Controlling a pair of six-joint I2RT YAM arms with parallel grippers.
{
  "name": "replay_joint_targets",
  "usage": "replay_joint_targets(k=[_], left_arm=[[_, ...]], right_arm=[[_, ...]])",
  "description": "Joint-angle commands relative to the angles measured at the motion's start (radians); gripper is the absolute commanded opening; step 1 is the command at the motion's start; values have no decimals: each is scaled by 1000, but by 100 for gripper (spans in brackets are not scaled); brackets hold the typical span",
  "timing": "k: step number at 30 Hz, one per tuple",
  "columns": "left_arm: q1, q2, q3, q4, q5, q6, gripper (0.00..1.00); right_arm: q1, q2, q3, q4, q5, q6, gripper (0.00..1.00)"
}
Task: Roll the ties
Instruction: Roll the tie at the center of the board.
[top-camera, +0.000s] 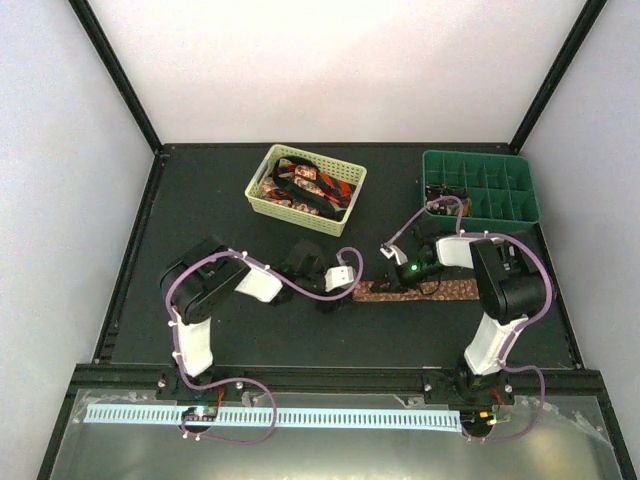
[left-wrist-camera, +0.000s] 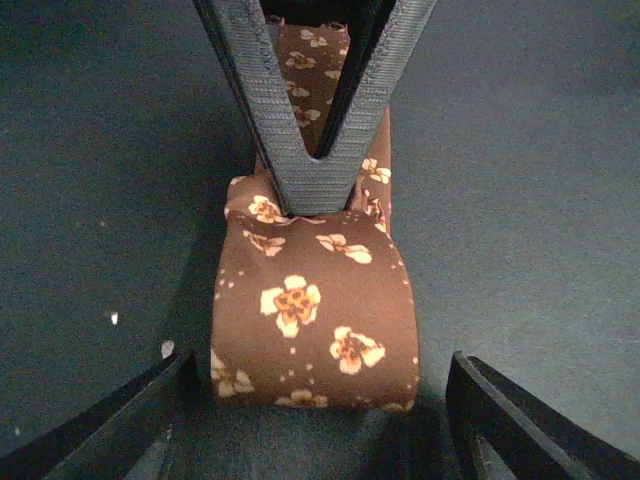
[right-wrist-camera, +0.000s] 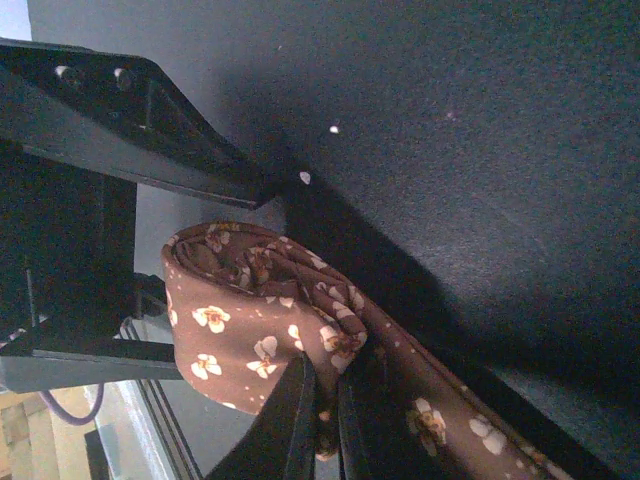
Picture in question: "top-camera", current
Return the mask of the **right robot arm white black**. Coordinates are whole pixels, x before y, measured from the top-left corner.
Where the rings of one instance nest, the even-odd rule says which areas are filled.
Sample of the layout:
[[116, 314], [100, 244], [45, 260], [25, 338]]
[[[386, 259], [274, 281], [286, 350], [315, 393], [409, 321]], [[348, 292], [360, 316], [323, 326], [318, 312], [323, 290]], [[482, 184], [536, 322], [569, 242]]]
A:
[[467, 403], [490, 392], [488, 376], [503, 369], [521, 331], [544, 317], [554, 300], [551, 277], [524, 230], [444, 235], [427, 240], [412, 257], [392, 241], [380, 252], [395, 263], [394, 279], [402, 287], [445, 268], [473, 272], [482, 317], [463, 353], [468, 369], [454, 379], [457, 396]]

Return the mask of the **brown floral tie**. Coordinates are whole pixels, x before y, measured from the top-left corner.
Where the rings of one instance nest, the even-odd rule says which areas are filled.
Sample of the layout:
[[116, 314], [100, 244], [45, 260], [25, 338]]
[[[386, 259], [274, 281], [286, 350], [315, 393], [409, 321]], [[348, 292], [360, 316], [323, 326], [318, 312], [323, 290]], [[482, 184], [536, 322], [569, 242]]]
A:
[[473, 279], [428, 281], [401, 292], [373, 291], [373, 285], [372, 281], [360, 282], [352, 293], [352, 299], [360, 303], [479, 299], [477, 283]]

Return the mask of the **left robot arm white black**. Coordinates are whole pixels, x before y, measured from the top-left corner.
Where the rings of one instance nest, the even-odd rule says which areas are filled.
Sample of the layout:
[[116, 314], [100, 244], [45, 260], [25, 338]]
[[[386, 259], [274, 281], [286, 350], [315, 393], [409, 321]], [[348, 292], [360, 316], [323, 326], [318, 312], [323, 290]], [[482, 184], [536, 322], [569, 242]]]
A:
[[348, 299], [362, 278], [359, 250], [344, 247], [331, 263], [321, 248], [299, 241], [275, 266], [245, 251], [233, 250], [214, 238], [205, 239], [161, 276], [159, 288], [169, 315], [172, 356], [182, 373], [179, 386], [193, 399], [214, 388], [211, 324], [214, 310], [234, 294], [280, 306], [304, 296], [331, 311]]

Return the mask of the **cream plastic basket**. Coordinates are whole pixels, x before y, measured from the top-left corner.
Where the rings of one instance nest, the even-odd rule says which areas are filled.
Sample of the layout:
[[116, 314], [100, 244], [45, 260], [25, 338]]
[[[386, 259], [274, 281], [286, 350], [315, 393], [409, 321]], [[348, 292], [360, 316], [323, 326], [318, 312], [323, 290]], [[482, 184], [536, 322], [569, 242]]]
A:
[[339, 237], [366, 175], [363, 166], [274, 144], [245, 196], [257, 213]]

